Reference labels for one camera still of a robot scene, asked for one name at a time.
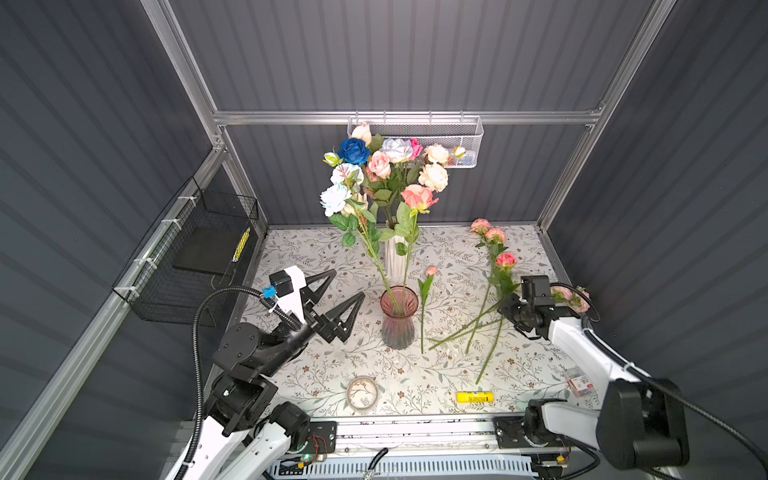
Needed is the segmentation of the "pink roses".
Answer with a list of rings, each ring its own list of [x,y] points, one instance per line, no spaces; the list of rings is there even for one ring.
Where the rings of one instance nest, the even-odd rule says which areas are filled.
[[[348,138],[364,140],[371,150],[368,161],[359,166],[363,173],[361,191],[370,203],[370,214],[384,215],[387,232],[380,240],[399,235],[413,244],[419,235],[419,217],[430,213],[438,202],[437,195],[448,186],[450,152],[440,144],[424,148],[413,138],[373,136],[366,123]]]

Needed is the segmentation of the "purple glass vase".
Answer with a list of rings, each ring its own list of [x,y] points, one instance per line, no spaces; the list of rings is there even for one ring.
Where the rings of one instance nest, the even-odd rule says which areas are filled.
[[[419,298],[410,288],[393,286],[382,294],[379,305],[384,314],[381,336],[384,344],[394,350],[407,348],[415,339],[413,317],[419,307]]]

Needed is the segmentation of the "white ribbed ceramic vase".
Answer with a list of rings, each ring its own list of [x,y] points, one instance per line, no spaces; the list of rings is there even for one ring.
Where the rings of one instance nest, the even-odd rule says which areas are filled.
[[[391,286],[405,286],[408,269],[407,254],[398,253],[398,245],[407,245],[405,238],[395,235],[384,243],[384,267]]]

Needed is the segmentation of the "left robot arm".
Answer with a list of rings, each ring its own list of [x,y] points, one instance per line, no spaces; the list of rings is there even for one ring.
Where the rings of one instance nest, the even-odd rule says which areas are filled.
[[[286,401],[271,404],[278,387],[272,377],[298,358],[314,337],[347,341],[365,302],[358,292],[325,313],[316,311],[336,277],[333,269],[306,276],[297,266],[270,275],[264,290],[233,285],[214,290],[192,320],[196,407],[191,437],[167,473],[169,479],[257,479],[287,453],[298,455],[311,437],[309,415]],[[255,298],[278,319],[266,332],[240,321],[222,337],[213,363],[221,372],[204,387],[199,346],[200,320],[208,305],[227,294]]]

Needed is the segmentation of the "blue rose stem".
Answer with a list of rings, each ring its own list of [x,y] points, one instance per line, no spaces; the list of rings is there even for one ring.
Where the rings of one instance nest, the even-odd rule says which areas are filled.
[[[340,144],[337,154],[344,163],[361,166],[368,161],[371,150],[364,140],[348,138]]]

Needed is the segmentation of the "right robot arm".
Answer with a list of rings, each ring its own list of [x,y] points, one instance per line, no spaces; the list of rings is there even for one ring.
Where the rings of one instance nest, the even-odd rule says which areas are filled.
[[[676,385],[655,380],[596,335],[599,311],[581,290],[545,275],[524,276],[498,309],[528,340],[547,340],[586,375],[598,409],[565,400],[529,402],[520,426],[534,447],[567,439],[602,453],[619,470],[684,466],[690,459],[684,406]]]

